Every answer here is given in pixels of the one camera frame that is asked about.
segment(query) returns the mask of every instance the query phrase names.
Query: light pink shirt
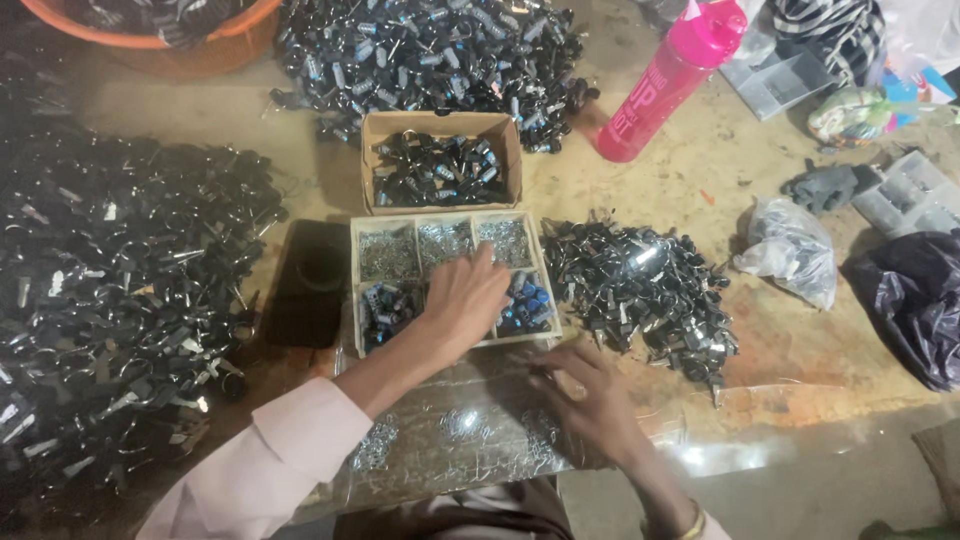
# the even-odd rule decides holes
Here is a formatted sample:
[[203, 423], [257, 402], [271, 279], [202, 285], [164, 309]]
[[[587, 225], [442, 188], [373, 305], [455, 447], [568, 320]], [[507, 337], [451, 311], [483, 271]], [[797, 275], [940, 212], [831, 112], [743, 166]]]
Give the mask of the light pink shirt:
[[[186, 474], [137, 540], [257, 540], [274, 534], [330, 482], [372, 422], [330, 380], [316, 378], [253, 412], [253, 425]], [[704, 540], [729, 540], [712, 519]]]

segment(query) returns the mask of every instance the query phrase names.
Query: black plastic bag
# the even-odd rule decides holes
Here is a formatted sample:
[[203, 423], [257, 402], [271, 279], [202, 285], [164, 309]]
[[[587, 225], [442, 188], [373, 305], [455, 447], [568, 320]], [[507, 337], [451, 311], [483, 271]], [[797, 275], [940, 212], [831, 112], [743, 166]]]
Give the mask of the black plastic bag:
[[927, 388], [951, 390], [960, 381], [960, 229], [891, 240], [849, 277], [903, 365]]

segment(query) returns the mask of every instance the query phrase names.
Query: black phone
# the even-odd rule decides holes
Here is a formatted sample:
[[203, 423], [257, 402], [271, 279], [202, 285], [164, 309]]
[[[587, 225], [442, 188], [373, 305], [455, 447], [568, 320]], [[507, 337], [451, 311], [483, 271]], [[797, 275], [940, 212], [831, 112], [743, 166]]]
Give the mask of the black phone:
[[299, 219], [290, 225], [265, 339], [285, 347], [324, 349], [340, 330], [350, 284], [350, 227]]

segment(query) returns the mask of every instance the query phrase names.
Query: wooden table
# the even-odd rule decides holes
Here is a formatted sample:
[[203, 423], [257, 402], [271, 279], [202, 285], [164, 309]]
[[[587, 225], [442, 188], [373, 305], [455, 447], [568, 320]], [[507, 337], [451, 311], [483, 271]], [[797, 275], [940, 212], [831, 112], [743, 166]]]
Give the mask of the wooden table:
[[[557, 3], [574, 8], [577, 24], [586, 25], [587, 51], [577, 73], [602, 89], [596, 109], [612, 113], [652, 58], [658, 38], [629, 0]], [[250, 148], [274, 160], [277, 183], [291, 190], [286, 206], [293, 219], [346, 222], [363, 214], [358, 152], [339, 143], [318, 146], [310, 113], [264, 111], [270, 88], [289, 87], [270, 59], [237, 74], [186, 84], [131, 73], [97, 56], [89, 67], [90, 82], [80, 87], [84, 118], [91, 127], [121, 135], [153, 135], [166, 142]], [[531, 210], [538, 219], [574, 221], [586, 220], [590, 209], [615, 209], [622, 224], [652, 225], [662, 233], [676, 227], [693, 238], [708, 260], [723, 262], [745, 248], [755, 197], [776, 196], [785, 181], [804, 171], [804, 159], [818, 165], [862, 163], [881, 152], [881, 145], [875, 144], [832, 157], [818, 154], [817, 142], [804, 132], [808, 112], [800, 106], [760, 123], [717, 74], [678, 108], [638, 159], [625, 164], [604, 161], [593, 151], [584, 136], [592, 120], [585, 116], [577, 131], [564, 139], [559, 155], [524, 156], [523, 199], [518, 207]], [[955, 132], [906, 128], [896, 136], [921, 145], [957, 178], [960, 146]], [[893, 141], [882, 146], [900, 152]], [[821, 217], [821, 222], [832, 236], [838, 265], [882, 241], [850, 206]], [[243, 283], [248, 296], [257, 289], [273, 289], [289, 223], [265, 235], [265, 256]], [[690, 474], [763, 466], [801, 451], [838, 451], [862, 436], [862, 430], [849, 426], [862, 428], [874, 415], [951, 405], [900, 366], [876, 336], [843, 276], [830, 311], [810, 307], [765, 280], [735, 272], [731, 278], [722, 308], [734, 319], [740, 355], [724, 368], [728, 387], [719, 410], [714, 410], [703, 386], [680, 373], [648, 367], [645, 351], [615, 359], [630, 382], [638, 421]], [[269, 295], [261, 295], [260, 301], [263, 307]], [[256, 381], [250, 396], [242, 404], [221, 407], [213, 416], [210, 435], [193, 461], [246, 426], [250, 410], [296, 385], [311, 370], [329, 374], [333, 358], [329, 351], [262, 343], [250, 347], [248, 354], [260, 358], [248, 368]], [[483, 376], [470, 367], [454, 369], [469, 372], [463, 377]], [[502, 374], [497, 369], [488, 371]], [[509, 366], [503, 369], [510, 371]], [[401, 402], [400, 408], [409, 405]], [[806, 433], [815, 427], [828, 428], [830, 435], [812, 440]], [[190, 463], [171, 470], [169, 477], [155, 479], [157, 489], [172, 483]], [[446, 465], [428, 461], [417, 466], [426, 479], [441, 475], [438, 468]], [[396, 502], [435, 489], [503, 479], [477, 476], [457, 485], [440, 482], [423, 490], [379, 491], [339, 506], [332, 503], [336, 499], [332, 492], [321, 489], [311, 500], [316, 512], [303, 515], [314, 515], [321, 507], [326, 511]]]

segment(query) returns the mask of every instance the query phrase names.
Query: striped cloth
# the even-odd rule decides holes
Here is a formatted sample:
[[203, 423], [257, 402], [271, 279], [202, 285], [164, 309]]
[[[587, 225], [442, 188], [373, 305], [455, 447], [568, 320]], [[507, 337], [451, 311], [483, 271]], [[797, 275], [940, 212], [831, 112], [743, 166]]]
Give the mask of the striped cloth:
[[875, 0], [771, 0], [771, 5], [780, 38], [819, 45], [840, 86], [862, 86], [884, 56], [886, 27]]

